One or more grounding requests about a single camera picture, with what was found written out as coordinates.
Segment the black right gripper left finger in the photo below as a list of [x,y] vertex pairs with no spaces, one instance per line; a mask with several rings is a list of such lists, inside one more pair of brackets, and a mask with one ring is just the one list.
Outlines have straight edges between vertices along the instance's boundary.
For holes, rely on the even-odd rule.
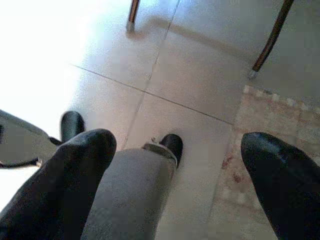
[[115,136],[102,128],[60,145],[1,211],[1,239],[80,239],[116,148]]

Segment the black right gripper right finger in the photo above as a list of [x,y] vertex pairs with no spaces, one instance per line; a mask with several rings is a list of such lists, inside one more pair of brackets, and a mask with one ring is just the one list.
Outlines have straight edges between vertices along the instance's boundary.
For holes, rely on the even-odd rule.
[[303,151],[264,132],[242,136],[241,157],[279,240],[320,238],[320,167]]

